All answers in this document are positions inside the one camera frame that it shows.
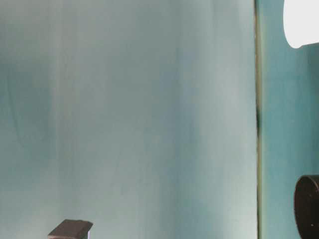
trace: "white lamp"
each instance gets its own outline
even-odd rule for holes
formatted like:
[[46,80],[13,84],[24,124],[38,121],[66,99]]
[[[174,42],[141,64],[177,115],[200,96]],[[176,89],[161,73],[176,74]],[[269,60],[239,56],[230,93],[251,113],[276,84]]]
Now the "white lamp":
[[319,0],[285,0],[284,31],[292,48],[319,42]]

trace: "light blue backdrop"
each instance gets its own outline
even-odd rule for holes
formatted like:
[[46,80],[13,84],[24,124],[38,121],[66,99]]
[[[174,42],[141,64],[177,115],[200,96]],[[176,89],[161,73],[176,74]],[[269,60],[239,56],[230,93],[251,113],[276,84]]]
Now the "light blue backdrop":
[[283,0],[257,0],[262,239],[298,239],[297,179],[319,171],[319,46],[292,49]]
[[0,1],[0,238],[255,239],[253,3]]

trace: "vertical gap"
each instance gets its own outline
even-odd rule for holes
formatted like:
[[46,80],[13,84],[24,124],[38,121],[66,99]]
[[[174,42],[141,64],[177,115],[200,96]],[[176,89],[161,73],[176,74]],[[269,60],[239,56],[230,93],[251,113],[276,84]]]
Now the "vertical gap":
[[261,113],[262,113],[262,79],[261,48],[258,0],[254,0],[255,23],[255,79],[256,79],[256,119],[257,119],[257,235],[262,238],[262,155],[261,155]]

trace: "black cylindrical object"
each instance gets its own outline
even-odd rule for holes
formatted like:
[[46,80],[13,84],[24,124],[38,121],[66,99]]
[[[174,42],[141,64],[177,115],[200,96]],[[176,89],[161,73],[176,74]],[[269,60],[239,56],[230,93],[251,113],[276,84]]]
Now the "black cylindrical object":
[[294,195],[295,219],[302,239],[319,238],[319,175],[304,175]]

